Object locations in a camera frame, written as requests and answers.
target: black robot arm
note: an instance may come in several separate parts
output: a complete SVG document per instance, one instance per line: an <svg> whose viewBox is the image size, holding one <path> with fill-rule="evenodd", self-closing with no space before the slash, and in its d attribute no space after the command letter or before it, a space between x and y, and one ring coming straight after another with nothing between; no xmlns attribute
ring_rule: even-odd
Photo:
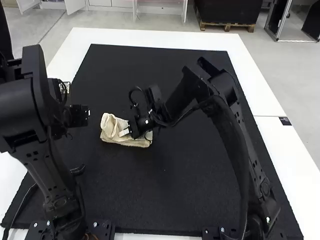
<svg viewBox="0 0 320 240"><path fill-rule="evenodd" d="M269 236L280 212L272 186L264 173L247 132L239 94L233 77L201 57L196 64L182 69L183 78L170 97L163 102L158 86L135 87L129 99L135 114L128 132L136 139L155 127L174 127L192 112L201 109L216 126L236 175L241 195L239 231L236 239L262 240ZM134 91L144 94L147 111L132 98ZM197 105L189 108L196 99ZM232 239L224 229L217 236L204 227L203 239Z"/></svg>
<svg viewBox="0 0 320 240"><path fill-rule="evenodd" d="M64 83L47 77L39 45L24 47L22 59L0 58L0 151L18 159L41 189L52 239L80 240L86 231L81 189L55 140L86 126L89 109L66 101Z"/></svg>

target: black box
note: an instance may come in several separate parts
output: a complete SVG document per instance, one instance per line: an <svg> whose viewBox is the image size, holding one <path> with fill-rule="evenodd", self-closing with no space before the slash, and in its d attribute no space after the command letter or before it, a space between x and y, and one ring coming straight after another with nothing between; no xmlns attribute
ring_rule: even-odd
<svg viewBox="0 0 320 240"><path fill-rule="evenodd" d="M194 0L206 23L255 24L263 0Z"/></svg>

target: towel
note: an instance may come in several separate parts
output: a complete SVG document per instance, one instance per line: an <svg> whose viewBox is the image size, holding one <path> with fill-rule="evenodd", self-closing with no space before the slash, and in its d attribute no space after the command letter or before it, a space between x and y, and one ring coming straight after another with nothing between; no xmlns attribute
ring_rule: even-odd
<svg viewBox="0 0 320 240"><path fill-rule="evenodd" d="M133 139L130 134L123 135L123 131L128 128L128 121L116 117L111 113L104 113L102 115L100 127L102 129L100 138L107 143L140 148L147 148L152 143L152 131L137 139Z"/></svg>

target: white table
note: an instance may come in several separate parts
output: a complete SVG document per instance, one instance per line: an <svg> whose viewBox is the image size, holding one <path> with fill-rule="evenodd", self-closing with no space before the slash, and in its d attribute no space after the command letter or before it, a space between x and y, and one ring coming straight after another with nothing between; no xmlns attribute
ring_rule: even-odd
<svg viewBox="0 0 320 240"><path fill-rule="evenodd" d="M47 68L48 77L74 79L91 44L167 49L227 51L260 130L275 170L305 240L318 240L320 172L238 34L73 28ZM0 154L0 219L26 173L7 153ZM27 230L11 230L9 239L23 240ZM199 240L199 237L116 234L116 240Z"/></svg>

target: black mat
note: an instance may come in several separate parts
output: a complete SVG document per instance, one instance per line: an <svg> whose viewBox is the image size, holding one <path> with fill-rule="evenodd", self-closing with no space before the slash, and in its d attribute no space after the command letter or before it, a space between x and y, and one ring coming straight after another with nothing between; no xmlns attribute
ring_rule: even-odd
<svg viewBox="0 0 320 240"><path fill-rule="evenodd" d="M204 226L238 226L240 195L217 129L202 112L163 129L148 149L100 140L104 112L127 119L128 91L157 83L166 99L182 78L182 67L208 56L237 78L228 53L92 45L71 86L72 102L88 104L88 127L72 130L73 140L58 142L71 169L86 164L77 180L89 218L110 219L118 232L200 236ZM266 150L244 94L239 89L246 127L281 205L277 225L291 237L302 234ZM33 180L26 175L2 226L12 219ZM14 227L28 228L43 218L38 191Z"/></svg>

